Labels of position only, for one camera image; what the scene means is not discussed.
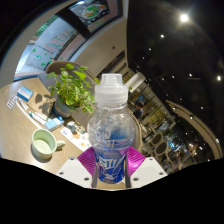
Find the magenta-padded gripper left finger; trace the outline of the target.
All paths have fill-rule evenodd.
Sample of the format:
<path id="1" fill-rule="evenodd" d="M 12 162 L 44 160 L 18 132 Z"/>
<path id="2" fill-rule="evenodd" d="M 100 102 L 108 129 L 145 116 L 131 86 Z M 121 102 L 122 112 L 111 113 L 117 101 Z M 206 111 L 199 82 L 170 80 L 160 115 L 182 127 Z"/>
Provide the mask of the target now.
<path id="1" fill-rule="evenodd" d="M 93 148 L 88 148 L 78 157 L 70 157 L 56 175 L 78 186 L 95 188 L 98 171 Z"/>

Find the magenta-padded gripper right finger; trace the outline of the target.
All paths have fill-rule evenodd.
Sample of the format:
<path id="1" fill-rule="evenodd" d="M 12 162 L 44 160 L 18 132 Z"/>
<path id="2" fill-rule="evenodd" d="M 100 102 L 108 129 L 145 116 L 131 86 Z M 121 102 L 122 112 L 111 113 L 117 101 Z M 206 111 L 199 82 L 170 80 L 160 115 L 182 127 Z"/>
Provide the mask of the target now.
<path id="1" fill-rule="evenodd" d="M 125 168 L 127 189 L 140 188 L 166 176 L 154 157 L 145 157 L 133 147 L 128 149 Z"/>

